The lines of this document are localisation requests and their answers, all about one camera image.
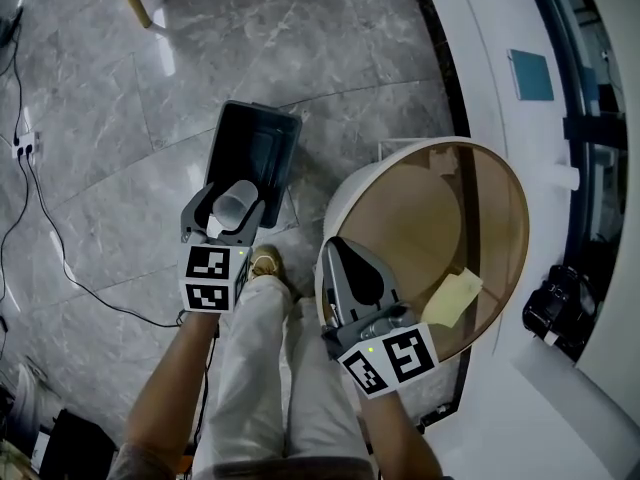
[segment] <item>yellow paper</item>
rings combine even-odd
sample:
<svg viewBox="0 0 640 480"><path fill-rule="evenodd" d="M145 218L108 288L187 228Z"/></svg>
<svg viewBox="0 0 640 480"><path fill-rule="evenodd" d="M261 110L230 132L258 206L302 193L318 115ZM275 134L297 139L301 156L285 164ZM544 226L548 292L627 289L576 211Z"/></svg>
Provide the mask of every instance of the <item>yellow paper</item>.
<svg viewBox="0 0 640 480"><path fill-rule="evenodd" d="M460 315L482 290L482 279L466 268L459 275L449 274L422 312L422 322L453 327Z"/></svg>

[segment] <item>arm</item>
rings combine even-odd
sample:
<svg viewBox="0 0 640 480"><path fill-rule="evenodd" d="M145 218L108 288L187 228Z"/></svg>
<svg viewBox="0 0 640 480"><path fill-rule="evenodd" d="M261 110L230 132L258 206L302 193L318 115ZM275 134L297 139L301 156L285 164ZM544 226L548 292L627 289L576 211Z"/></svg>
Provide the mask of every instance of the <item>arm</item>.
<svg viewBox="0 0 640 480"><path fill-rule="evenodd" d="M207 354L219 315L190 313L138 395L126 441L176 472L191 434Z"/></svg>
<svg viewBox="0 0 640 480"><path fill-rule="evenodd" d="M437 480L442 470L433 451L411 424L398 393L372 400L360 395L362 416L385 480Z"/></svg>

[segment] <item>person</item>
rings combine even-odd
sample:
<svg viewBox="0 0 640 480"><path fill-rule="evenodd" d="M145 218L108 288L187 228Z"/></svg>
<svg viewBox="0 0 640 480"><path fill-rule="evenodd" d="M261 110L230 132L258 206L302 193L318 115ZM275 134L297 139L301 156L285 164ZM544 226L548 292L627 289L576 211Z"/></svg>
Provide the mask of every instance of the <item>person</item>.
<svg viewBox="0 0 640 480"><path fill-rule="evenodd" d="M278 251L258 247L226 340L217 400L212 397L193 461L194 480L373 478L340 366L329 360L320 337L315 301L300 299L294 306L285 282ZM175 478L218 317L190 313L186 318L131 410L110 480ZM292 379L286 430L283 345ZM361 397L360 403L385 480L443 478L397 393Z"/></svg>

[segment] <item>wrist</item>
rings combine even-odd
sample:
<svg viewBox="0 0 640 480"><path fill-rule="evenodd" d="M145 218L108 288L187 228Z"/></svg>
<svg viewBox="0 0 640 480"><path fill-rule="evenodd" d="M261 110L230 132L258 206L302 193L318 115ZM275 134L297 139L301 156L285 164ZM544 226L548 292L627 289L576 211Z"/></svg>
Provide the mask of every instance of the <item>wrist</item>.
<svg viewBox="0 0 640 480"><path fill-rule="evenodd" d="M196 333L199 336L213 339L216 329L218 328L219 320L219 313L198 313L192 311L187 315L183 327L187 327L190 332Z"/></svg>

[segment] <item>black device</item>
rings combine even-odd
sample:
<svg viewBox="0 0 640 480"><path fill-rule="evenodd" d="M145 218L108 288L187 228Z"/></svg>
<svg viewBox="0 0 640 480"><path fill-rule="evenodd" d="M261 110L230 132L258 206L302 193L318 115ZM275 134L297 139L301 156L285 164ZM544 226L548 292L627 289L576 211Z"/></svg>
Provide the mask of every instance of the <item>black device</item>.
<svg viewBox="0 0 640 480"><path fill-rule="evenodd" d="M529 297L522 322L542 339L555 334L555 346L577 361L593 331L598 302L585 276L572 267L554 265Z"/></svg>

